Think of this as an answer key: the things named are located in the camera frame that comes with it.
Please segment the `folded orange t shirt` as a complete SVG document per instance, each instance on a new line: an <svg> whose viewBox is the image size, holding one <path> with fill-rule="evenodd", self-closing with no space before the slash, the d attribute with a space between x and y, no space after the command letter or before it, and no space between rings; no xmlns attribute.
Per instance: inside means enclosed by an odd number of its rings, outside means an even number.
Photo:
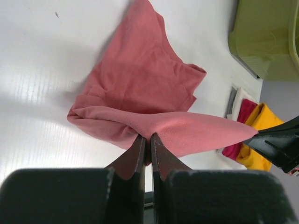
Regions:
<svg viewBox="0 0 299 224"><path fill-rule="evenodd" d="M258 130L279 126L284 122L276 116L265 103L260 103L250 114L245 124ZM270 171L272 163L268 155L273 156L275 150L265 143L266 135L256 136L241 144L236 161L247 169Z"/></svg>

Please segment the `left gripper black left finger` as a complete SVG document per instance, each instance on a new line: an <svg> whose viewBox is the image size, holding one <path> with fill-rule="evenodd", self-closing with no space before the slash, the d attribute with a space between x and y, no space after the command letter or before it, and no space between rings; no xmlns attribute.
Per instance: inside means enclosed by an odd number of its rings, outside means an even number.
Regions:
<svg viewBox="0 0 299 224"><path fill-rule="evenodd" d="M0 188L3 224L141 224L145 144L105 168L19 169Z"/></svg>

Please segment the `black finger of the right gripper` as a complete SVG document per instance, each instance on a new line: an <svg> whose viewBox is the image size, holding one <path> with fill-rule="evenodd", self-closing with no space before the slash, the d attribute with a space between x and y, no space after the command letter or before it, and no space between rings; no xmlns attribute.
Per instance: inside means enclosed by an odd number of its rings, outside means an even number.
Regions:
<svg viewBox="0 0 299 224"><path fill-rule="evenodd" d="M272 157L267 156L268 160L286 174L298 174L299 118L295 117L279 126L261 130L252 138L262 135L266 135L265 143L275 150Z"/></svg>

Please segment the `folded grey t shirt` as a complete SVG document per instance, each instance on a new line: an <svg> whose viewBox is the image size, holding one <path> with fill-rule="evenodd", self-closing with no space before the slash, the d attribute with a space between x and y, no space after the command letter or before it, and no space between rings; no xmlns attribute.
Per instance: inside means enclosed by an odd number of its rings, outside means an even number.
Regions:
<svg viewBox="0 0 299 224"><path fill-rule="evenodd" d="M237 94L237 89L235 87L231 87L231 92L228 99L227 109L225 113L225 117L227 118L229 114L232 113L233 103L235 100L235 96Z"/></svg>

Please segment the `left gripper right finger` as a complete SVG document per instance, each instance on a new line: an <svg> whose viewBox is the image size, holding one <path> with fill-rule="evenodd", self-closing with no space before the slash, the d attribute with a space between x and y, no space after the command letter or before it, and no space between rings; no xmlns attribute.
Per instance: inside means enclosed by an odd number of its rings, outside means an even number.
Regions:
<svg viewBox="0 0 299 224"><path fill-rule="evenodd" d="M268 172L193 170L157 134L150 140L157 224L292 224L294 211Z"/></svg>

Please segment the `folded magenta t shirt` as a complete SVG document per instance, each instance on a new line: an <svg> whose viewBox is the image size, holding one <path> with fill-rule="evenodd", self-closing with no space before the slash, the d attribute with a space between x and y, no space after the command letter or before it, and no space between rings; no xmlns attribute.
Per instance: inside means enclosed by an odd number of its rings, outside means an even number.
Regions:
<svg viewBox="0 0 299 224"><path fill-rule="evenodd" d="M257 103L250 101L248 99L243 99L237 121L245 124L250 114L253 112L253 110L256 107L257 107ZM222 151L222 155L236 161L236 158L241 150L241 147L242 147L241 142L225 147Z"/></svg>

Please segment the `folded white t shirt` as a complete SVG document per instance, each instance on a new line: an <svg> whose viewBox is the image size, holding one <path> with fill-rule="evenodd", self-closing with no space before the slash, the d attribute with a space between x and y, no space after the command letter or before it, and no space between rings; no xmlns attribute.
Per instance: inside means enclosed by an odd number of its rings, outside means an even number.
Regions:
<svg viewBox="0 0 299 224"><path fill-rule="evenodd" d="M258 101L255 100L250 94L248 94L243 88L238 88L235 100L233 103L232 113L228 115L227 119L237 121L238 115L241 109L241 104L244 99L250 100L254 103Z"/></svg>

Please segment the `olive green plastic basket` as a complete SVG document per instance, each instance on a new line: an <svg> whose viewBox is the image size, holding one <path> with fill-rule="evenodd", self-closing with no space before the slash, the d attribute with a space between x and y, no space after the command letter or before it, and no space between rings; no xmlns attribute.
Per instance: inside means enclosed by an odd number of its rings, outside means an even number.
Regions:
<svg viewBox="0 0 299 224"><path fill-rule="evenodd" d="M232 55L266 81L299 80L299 2L241 0L228 36Z"/></svg>

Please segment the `pink red t shirt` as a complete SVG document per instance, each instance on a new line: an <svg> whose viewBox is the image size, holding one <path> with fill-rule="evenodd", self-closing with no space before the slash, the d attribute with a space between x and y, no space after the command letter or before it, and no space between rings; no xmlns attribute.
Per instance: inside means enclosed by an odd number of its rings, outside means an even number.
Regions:
<svg viewBox="0 0 299 224"><path fill-rule="evenodd" d="M129 149L138 135L157 134L177 157L227 147L256 129L189 112L206 71L184 63L172 49L163 17L147 0L135 0L102 60L76 97L67 120L86 134Z"/></svg>

